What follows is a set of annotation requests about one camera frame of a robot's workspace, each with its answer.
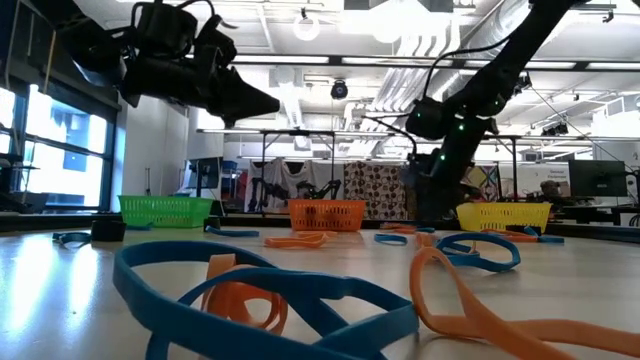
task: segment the window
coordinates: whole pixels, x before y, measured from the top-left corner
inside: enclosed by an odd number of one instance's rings
[[[32,86],[27,134],[104,153],[107,121],[43,95],[37,86]]]
[[[13,111],[16,95],[11,91],[0,88],[0,124],[6,128],[13,126]]]
[[[11,136],[0,134],[0,153],[8,154],[11,146]]]
[[[111,156],[106,153],[109,126],[113,124],[44,95],[31,85],[24,165],[33,169],[21,172],[21,191],[49,194],[50,208],[108,206],[101,200],[108,198],[102,192],[108,191],[105,184],[110,181],[103,181]]]
[[[98,206],[103,160],[27,141],[21,190],[49,193],[47,205]]]

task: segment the ceiling light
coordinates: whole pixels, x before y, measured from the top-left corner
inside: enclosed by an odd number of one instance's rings
[[[286,56],[286,55],[238,55],[234,64],[327,64],[328,56]]]
[[[302,30],[301,25],[304,20],[311,20],[309,30]],[[297,16],[293,21],[293,34],[302,41],[311,41],[317,38],[320,34],[320,20],[315,16],[310,17],[306,14]]]
[[[478,70],[470,70],[470,69],[462,69],[459,71],[461,76],[473,76],[478,73]],[[523,71],[520,73],[520,76],[526,76],[527,72]]]
[[[572,69],[574,62],[567,61],[529,61],[525,69]]]
[[[388,65],[389,67],[426,67],[433,64],[433,58],[409,58],[409,57],[385,57],[385,56],[362,56],[344,57],[342,63],[345,65]],[[438,63],[438,68],[451,66],[451,60],[444,60]]]
[[[378,131],[336,131],[336,136],[389,137],[395,136],[395,133]]]
[[[640,63],[637,62],[610,62],[591,63],[587,69],[592,70],[640,70]]]
[[[464,63],[464,66],[481,68],[487,65],[488,63],[489,63],[488,60],[467,60],[467,62]]]
[[[198,129],[196,132],[207,134],[260,134],[260,130],[244,129]]]

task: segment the yellow basket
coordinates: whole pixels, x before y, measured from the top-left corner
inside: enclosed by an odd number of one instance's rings
[[[462,230],[506,230],[507,225],[522,225],[539,226],[544,233],[551,204],[466,203],[457,210]]]

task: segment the patterned fabric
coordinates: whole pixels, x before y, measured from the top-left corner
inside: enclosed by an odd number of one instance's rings
[[[400,166],[356,162],[345,165],[346,200],[366,200],[365,219],[406,220],[406,196]]]
[[[467,170],[467,174],[462,182],[480,189],[484,200],[489,202],[498,201],[500,193],[498,191],[498,167],[497,166],[475,166]]]

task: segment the rubber strap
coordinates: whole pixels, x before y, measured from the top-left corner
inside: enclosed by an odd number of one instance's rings
[[[551,236],[551,235],[538,235],[538,233],[533,230],[531,227],[526,227],[524,229],[525,233],[519,233],[516,231],[509,230],[491,230],[485,229],[483,232],[486,233],[494,233],[504,237],[505,239],[511,242],[519,242],[519,243],[546,243],[546,244],[564,244],[564,238],[560,236]]]
[[[319,234],[325,235],[325,236],[330,237],[330,238],[338,236],[338,233],[335,232],[335,231],[324,231],[324,230],[322,230],[322,231],[296,231],[296,236],[298,236],[298,237],[306,237],[306,236],[309,236],[309,235],[319,235]]]
[[[81,243],[82,245],[86,245],[91,243],[91,234],[83,232],[53,233],[53,241],[62,245],[68,243]]]
[[[264,240],[264,246],[279,249],[318,249],[328,239],[329,237],[324,234],[300,237],[268,237]]]
[[[226,236],[226,237],[260,237],[258,231],[244,231],[244,230],[219,230],[212,226],[207,226],[205,231],[211,234]]]
[[[540,235],[538,242],[544,244],[564,244],[564,238],[560,236]]]
[[[251,265],[236,265],[235,255],[213,255],[209,259],[207,280],[222,275],[225,272],[250,268]],[[271,311],[264,321],[255,320],[246,302],[253,299],[263,299],[271,303]],[[257,287],[242,283],[224,283],[213,290],[207,290],[203,295],[201,310],[210,314],[230,319],[241,324],[265,329],[273,334],[282,335],[287,321],[289,305],[278,294],[269,293]]]
[[[383,223],[380,226],[381,230],[388,230],[389,232],[399,233],[399,234],[415,234],[416,227],[408,224],[399,224],[399,223]]]
[[[433,315],[429,312],[422,293],[422,268],[433,259],[442,263],[453,277],[464,316]],[[429,329],[441,335],[485,339],[524,360],[574,359],[543,341],[582,345],[640,357],[640,334],[571,320],[500,319],[473,295],[456,273],[449,258],[435,248],[426,247],[418,251],[411,263],[409,284],[411,298],[420,319]]]
[[[462,255],[459,253],[458,254],[445,253],[446,251],[445,249],[447,248],[451,249],[452,246],[455,246],[455,245],[459,246],[460,244],[455,244],[455,243],[458,241],[465,241],[465,240],[481,241],[481,242],[487,242],[487,243],[502,246],[511,252],[512,260],[507,263],[499,263],[499,262],[495,262],[495,261],[480,257],[480,254],[478,252],[462,254]],[[472,266],[472,267],[477,267],[477,268],[484,269],[491,272],[509,271],[513,269],[515,266],[517,266],[518,264],[520,264],[520,261],[521,261],[518,247],[516,247],[512,242],[507,241],[500,236],[491,235],[491,234],[462,233],[462,234],[451,235],[451,236],[442,238],[440,241],[438,241],[435,244],[435,248],[445,253],[445,255],[448,256],[449,261],[453,265]]]
[[[150,288],[132,269],[172,261],[208,262],[211,255],[219,254],[234,254],[238,264],[258,268],[225,272],[189,291],[178,303]],[[307,345],[190,307],[212,286],[229,281],[279,294],[322,339]],[[146,359],[166,359],[169,342],[173,342],[216,360],[382,360],[381,349],[418,330],[411,302],[375,284],[276,269],[255,254],[217,243],[168,241],[122,248],[115,256],[113,283],[133,317],[153,333]],[[322,300],[345,296],[368,301],[387,312],[349,325]],[[238,346],[238,341],[250,346]]]
[[[406,246],[408,243],[407,238],[400,235],[376,234],[373,239],[380,244],[392,246]]]
[[[531,235],[527,235],[527,234],[523,234],[523,233],[519,233],[519,232],[515,232],[515,231],[509,231],[509,230],[495,230],[495,229],[484,229],[482,230],[483,233],[489,233],[489,234],[494,234],[494,235],[498,235],[501,238],[504,238],[506,240],[509,240],[511,242],[515,242],[515,243],[537,243],[538,242],[538,236],[531,236]]]
[[[429,233],[416,233],[416,248],[421,249],[423,247],[435,247],[440,239]],[[464,244],[451,243],[447,248],[442,249],[445,255],[475,255],[480,253],[476,251],[476,242],[473,242],[473,246],[467,246]]]

